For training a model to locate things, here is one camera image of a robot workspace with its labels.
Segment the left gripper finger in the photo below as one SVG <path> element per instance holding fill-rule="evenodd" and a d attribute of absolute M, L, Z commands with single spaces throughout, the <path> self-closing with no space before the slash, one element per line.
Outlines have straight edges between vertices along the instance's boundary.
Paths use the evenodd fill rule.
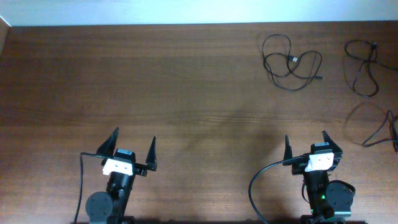
<path fill-rule="evenodd" d="M 97 149 L 96 155 L 103 156 L 103 157 L 112 157 L 114 154 L 114 150 L 116 147 L 116 141 L 119 136 L 119 128 L 116 129 L 111 133 L 110 137 L 105 140 L 102 145 Z"/>
<path fill-rule="evenodd" d="M 146 157 L 147 169 L 151 170 L 151 171 L 157 170 L 157 158 L 156 158 L 155 145 L 156 145 L 156 137 L 154 136 L 152 139 L 150 148 L 149 148 L 149 152 Z"/>

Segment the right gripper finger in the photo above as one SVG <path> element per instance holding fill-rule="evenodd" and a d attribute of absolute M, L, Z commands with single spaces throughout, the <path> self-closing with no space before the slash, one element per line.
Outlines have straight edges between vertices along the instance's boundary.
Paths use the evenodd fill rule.
<path fill-rule="evenodd" d="M 284 151 L 284 160 L 292 159 L 292 147 L 289 142 L 288 135 L 285 136 L 285 151 Z"/>
<path fill-rule="evenodd" d="M 329 135 L 328 135 L 328 133 L 326 131 L 322 131 L 322 134 L 323 134 L 324 141 L 329 144 L 329 146 L 331 147 L 332 152 L 336 156 L 341 156 L 343 154 L 342 149 L 331 139 L 331 137 L 329 137 Z"/>

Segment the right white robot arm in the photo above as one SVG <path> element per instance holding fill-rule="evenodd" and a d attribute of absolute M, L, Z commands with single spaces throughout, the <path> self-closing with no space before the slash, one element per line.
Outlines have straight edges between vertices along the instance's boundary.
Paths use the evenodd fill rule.
<path fill-rule="evenodd" d="M 302 193 L 307 194 L 311 214 L 302 215 L 300 223 L 345 223 L 351 216 L 356 189 L 341 180 L 330 180 L 329 172 L 338 166 L 343 151 L 322 132 L 323 142 L 311 145 L 310 152 L 294 157 L 289 139 L 285 138 L 283 166 L 292 168 L 292 175 L 302 175 Z"/>

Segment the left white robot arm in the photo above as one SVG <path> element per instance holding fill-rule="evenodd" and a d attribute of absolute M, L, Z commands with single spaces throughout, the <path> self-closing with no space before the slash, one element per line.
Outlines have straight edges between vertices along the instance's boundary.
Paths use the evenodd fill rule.
<path fill-rule="evenodd" d="M 118 136 L 119 128 L 115 128 L 94 154 L 80 154 L 80 162 L 83 162 L 83 156 L 101 158 L 102 173 L 109 177 L 106 190 L 95 192 L 86 200 L 85 211 L 90 223 L 124 223 L 135 177 L 145 177 L 149 171 L 157 170 L 156 137 L 152 139 L 145 163 L 140 164 L 136 162 L 134 152 L 116 148 Z"/>

